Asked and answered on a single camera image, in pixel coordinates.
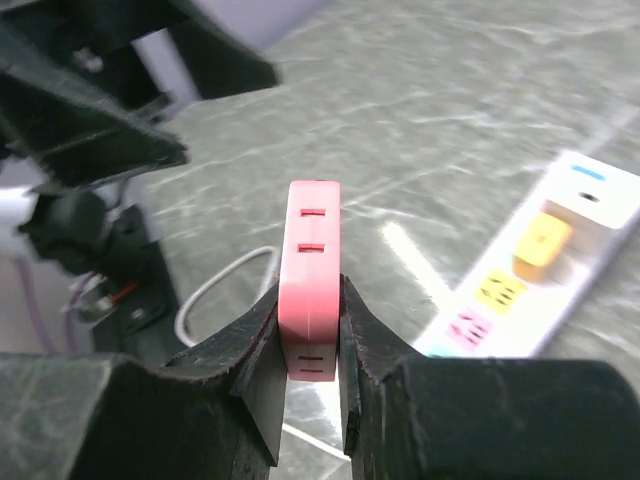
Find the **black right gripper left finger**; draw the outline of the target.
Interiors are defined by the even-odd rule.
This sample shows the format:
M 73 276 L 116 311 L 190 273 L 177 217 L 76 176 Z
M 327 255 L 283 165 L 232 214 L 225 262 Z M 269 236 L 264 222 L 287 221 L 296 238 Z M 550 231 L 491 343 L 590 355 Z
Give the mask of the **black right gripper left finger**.
M 160 368 L 122 354 L 3 354 L 2 477 L 267 478 L 286 389 L 277 297 Z

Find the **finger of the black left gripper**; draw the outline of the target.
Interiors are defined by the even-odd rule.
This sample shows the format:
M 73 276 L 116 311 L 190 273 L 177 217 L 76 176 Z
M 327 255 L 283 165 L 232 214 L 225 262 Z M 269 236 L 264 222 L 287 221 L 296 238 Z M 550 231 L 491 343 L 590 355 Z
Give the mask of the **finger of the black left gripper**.
M 175 13 L 168 27 L 199 96 L 214 100 L 273 88 L 275 67 L 221 29 L 189 0 L 169 3 Z

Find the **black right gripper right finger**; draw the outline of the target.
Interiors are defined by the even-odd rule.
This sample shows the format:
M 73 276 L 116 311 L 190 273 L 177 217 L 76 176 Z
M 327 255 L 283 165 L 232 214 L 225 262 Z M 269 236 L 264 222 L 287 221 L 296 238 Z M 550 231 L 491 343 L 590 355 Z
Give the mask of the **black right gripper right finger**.
M 639 402 L 594 360 L 420 354 L 340 280 L 343 448 L 357 479 L 635 479 Z

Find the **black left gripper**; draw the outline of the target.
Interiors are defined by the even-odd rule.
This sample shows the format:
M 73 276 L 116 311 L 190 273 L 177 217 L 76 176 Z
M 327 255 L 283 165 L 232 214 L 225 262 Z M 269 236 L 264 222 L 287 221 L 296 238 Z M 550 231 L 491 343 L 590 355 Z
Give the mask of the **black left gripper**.
M 106 278 L 116 314 L 100 351 L 171 355 L 177 296 L 142 211 L 111 218 L 97 189 L 181 166 L 185 146 L 148 111 L 162 96 L 133 42 L 168 28 L 171 1 L 39 1 L 14 14 L 14 65 L 1 66 L 1 136 L 48 177 L 20 226 L 43 259 Z

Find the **pink charger plug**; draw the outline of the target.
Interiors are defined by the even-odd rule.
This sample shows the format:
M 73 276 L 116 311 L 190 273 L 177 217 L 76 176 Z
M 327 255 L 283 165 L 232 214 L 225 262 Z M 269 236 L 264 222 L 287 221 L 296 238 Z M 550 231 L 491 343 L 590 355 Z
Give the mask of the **pink charger plug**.
M 289 186 L 278 292 L 278 328 L 289 378 L 332 382 L 339 336 L 341 185 Z

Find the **white power strip colourful sockets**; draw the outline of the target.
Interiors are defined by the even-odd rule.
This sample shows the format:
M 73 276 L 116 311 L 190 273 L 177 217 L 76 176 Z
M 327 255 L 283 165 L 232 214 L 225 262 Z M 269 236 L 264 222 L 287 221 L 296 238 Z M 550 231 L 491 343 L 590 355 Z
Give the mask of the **white power strip colourful sockets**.
M 638 175 L 562 152 L 415 349 L 439 357 L 536 355 L 638 220 Z

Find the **yellow charger plug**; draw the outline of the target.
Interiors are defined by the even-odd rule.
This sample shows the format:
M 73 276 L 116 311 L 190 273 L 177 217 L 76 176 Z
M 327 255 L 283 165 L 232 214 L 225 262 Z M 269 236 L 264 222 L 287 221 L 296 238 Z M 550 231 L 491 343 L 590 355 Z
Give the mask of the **yellow charger plug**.
M 542 282 L 572 234 L 572 227 L 565 221 L 537 212 L 513 250 L 513 273 L 529 283 Z

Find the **white usb charger plug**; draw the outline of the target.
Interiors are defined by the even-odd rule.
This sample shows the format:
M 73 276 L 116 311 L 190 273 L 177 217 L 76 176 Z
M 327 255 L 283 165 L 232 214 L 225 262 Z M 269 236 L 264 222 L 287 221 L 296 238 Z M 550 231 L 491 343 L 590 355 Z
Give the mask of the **white usb charger plug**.
M 609 230 L 626 225 L 639 207 L 639 177 L 616 170 L 596 178 L 572 168 L 554 173 L 544 211 L 566 223 Z

